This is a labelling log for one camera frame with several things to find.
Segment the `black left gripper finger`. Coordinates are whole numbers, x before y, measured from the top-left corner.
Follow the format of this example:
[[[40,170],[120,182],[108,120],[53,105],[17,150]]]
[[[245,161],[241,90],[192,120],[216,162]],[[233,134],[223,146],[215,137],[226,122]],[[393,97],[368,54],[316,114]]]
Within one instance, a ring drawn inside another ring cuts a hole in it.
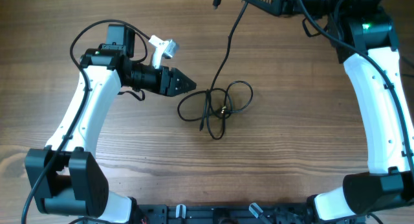
[[[190,92],[190,91],[195,90],[195,89],[196,89],[195,86],[187,86],[187,87],[180,86],[180,87],[174,87],[171,90],[171,96],[178,96],[178,95],[181,95],[183,93]]]
[[[188,78],[179,69],[174,68],[174,82],[176,88],[196,88],[197,84],[190,78]]]

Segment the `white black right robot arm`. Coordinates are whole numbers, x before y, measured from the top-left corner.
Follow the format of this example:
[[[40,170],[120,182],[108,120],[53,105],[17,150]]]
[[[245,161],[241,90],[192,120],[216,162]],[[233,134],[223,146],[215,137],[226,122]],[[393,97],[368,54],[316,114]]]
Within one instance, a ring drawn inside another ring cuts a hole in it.
[[[381,210],[413,204],[413,124],[399,71],[398,38],[381,0],[243,0],[274,16],[303,14],[336,49],[354,87],[368,147],[368,171],[304,203],[248,210],[176,207],[182,223],[363,223]]]

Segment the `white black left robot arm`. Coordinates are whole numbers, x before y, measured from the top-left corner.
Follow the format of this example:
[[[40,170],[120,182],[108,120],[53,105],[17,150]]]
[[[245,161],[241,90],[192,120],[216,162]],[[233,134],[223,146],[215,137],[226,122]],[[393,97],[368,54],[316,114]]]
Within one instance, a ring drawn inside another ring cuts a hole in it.
[[[161,64],[178,50],[174,40],[147,36],[120,20],[107,24],[105,42],[74,62],[80,79],[58,129],[43,149],[31,149],[25,157],[31,185],[27,202],[43,214],[74,216],[84,223],[148,223],[134,198],[110,191],[95,159],[98,137],[116,96],[172,97],[196,84]]]

